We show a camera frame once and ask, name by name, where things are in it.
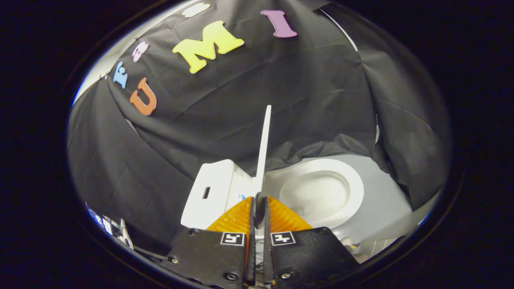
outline screw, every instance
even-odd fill
[[[230,281],[235,281],[238,279],[237,275],[234,273],[226,273],[225,278],[227,278]]]
[[[291,276],[292,276],[291,273],[284,273],[284,274],[280,275],[280,278],[289,279],[289,278],[291,278]]]
[[[178,259],[177,259],[177,258],[175,258],[175,257],[168,257],[168,260],[169,260],[170,262],[172,262],[173,264],[177,264],[177,263],[178,263]]]

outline cable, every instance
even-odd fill
[[[157,258],[157,259],[161,259],[161,260],[166,259],[166,257],[164,257],[164,256],[157,255],[157,254],[152,253],[152,252],[149,252],[149,251],[147,251],[147,250],[145,250],[145,249],[141,249],[141,248],[139,248],[138,246],[133,246],[133,247],[134,247],[134,250],[139,251],[139,252],[141,252],[141,253],[145,253],[145,254],[147,254],[147,255],[149,255],[149,256],[152,256],[152,257],[155,257],[155,258]]]

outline foam letter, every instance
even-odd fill
[[[141,55],[143,55],[143,53],[148,49],[148,46],[150,46],[150,44],[144,41],[139,43],[136,46],[136,49],[134,49],[134,52],[132,52],[132,60],[134,60],[134,62],[137,62],[141,58]]]
[[[218,46],[218,53],[225,54],[245,43],[242,39],[237,39],[223,27],[223,21],[216,21],[204,27],[203,40],[184,39],[173,47],[173,53],[180,53],[187,61],[189,72],[197,73],[207,65],[207,61],[198,59],[197,55],[207,59],[215,59],[216,52],[214,44]]]
[[[184,10],[184,12],[182,12],[182,15],[184,15],[186,18],[190,18],[190,17],[197,15],[200,12],[207,10],[209,7],[211,7],[210,4],[205,4],[203,2],[198,3],[194,6],[189,7],[188,9]]]
[[[125,73],[125,68],[121,67],[123,62],[119,62],[118,66],[116,66],[116,71],[114,72],[113,82],[118,82],[121,84],[121,88],[125,89],[125,84],[127,83],[128,75]]]
[[[146,83],[146,78],[141,79],[141,81],[137,85],[137,88],[142,90],[150,101],[148,102],[148,105],[144,104],[143,101],[141,101],[141,99],[139,98],[137,91],[134,91],[132,95],[130,95],[130,103],[135,105],[137,110],[139,110],[139,112],[143,115],[150,115],[157,106],[157,98],[155,98],[154,92]]]
[[[262,15],[268,16],[269,20],[275,27],[273,35],[278,38],[295,37],[298,33],[294,32],[284,17],[285,13],[281,10],[264,10],[261,11]]]

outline black plastic bracket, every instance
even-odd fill
[[[270,238],[270,217],[268,197],[264,199],[264,251],[263,251],[263,269],[264,284],[273,283],[273,263],[271,261],[271,238]]]
[[[245,251],[244,233],[190,229],[176,240],[160,265],[199,284],[241,289]]]
[[[274,233],[273,289],[321,287],[359,264],[327,227]]]
[[[255,199],[252,198],[250,203],[250,231],[248,241],[248,253],[245,267],[245,283],[248,286],[255,285],[255,228],[253,223],[253,207],[255,206]]]

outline pink letter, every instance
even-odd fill
[[[285,13],[281,10],[264,10],[261,11],[262,15],[268,16],[269,20],[275,27],[273,35],[278,38],[295,37],[298,33],[294,32],[284,17]]]

